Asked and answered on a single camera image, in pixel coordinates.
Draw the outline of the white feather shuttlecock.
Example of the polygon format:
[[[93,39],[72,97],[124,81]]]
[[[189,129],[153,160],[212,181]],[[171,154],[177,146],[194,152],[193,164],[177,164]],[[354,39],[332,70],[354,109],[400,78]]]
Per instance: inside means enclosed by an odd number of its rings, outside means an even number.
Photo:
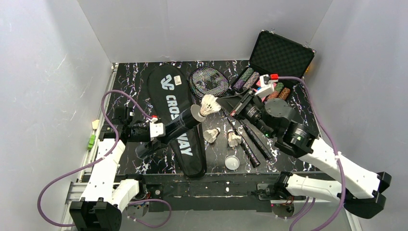
[[[203,132],[203,137],[206,142],[213,143],[217,139],[220,132],[220,128],[208,129]]]
[[[236,132],[232,129],[228,130],[228,145],[229,147],[236,147],[242,143],[242,138],[240,135],[237,135]]]
[[[209,114],[218,112],[221,110],[221,105],[217,102],[218,97],[211,94],[206,94],[201,100],[200,115],[207,116]]]

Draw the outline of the black racket cover bag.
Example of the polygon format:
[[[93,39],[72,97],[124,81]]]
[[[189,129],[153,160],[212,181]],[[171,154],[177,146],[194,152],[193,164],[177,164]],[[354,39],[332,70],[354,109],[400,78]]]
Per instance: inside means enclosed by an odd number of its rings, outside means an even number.
[[[156,115],[165,125],[193,105],[188,79],[172,65],[161,65],[148,75],[147,91]],[[182,154],[177,140],[168,145],[181,171],[189,178],[199,178],[206,173],[204,142],[199,138],[199,128],[197,125],[187,132],[193,156]]]

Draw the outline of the clear shuttlecock tube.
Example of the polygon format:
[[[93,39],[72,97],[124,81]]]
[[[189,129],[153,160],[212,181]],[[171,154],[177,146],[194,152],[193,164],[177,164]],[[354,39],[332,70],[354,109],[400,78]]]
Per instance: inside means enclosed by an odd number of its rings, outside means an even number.
[[[205,121],[206,117],[200,115],[200,106],[192,105],[184,110],[179,116],[165,125],[165,136],[158,137],[153,141],[144,142],[136,148],[138,158],[145,159],[157,150],[168,146],[172,141],[177,140],[182,154],[193,156],[191,144],[187,137],[187,132]]]

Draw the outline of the white tube lid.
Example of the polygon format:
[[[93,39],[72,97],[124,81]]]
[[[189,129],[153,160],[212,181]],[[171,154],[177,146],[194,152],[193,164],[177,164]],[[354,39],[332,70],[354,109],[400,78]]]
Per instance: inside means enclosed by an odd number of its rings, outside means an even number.
[[[225,166],[228,170],[235,171],[239,168],[240,166],[240,161],[237,157],[235,156],[227,156],[225,158]]]

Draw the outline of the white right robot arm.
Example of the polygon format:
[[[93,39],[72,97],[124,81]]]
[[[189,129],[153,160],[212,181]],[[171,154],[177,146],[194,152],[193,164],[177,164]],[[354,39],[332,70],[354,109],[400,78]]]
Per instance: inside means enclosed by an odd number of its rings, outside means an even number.
[[[331,178],[320,180],[282,172],[275,183],[264,189],[266,195],[339,202],[348,212],[365,219],[383,211],[383,192],[390,186],[391,175],[366,170],[335,152],[333,145],[309,131],[285,100],[276,98],[262,103],[252,91],[247,91],[220,103],[231,117],[247,119],[266,137],[275,138],[275,146],[281,152],[312,164]]]

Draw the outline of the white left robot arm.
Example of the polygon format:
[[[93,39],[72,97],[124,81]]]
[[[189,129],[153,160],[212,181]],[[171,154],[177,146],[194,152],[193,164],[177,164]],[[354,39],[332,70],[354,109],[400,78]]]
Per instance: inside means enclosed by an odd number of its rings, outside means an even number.
[[[98,139],[99,162],[93,166],[79,200],[71,203],[69,213],[79,231],[118,231],[129,202],[136,196],[145,197],[144,179],[141,175],[124,177],[115,184],[125,143],[115,141],[115,132],[109,125],[102,127]]]

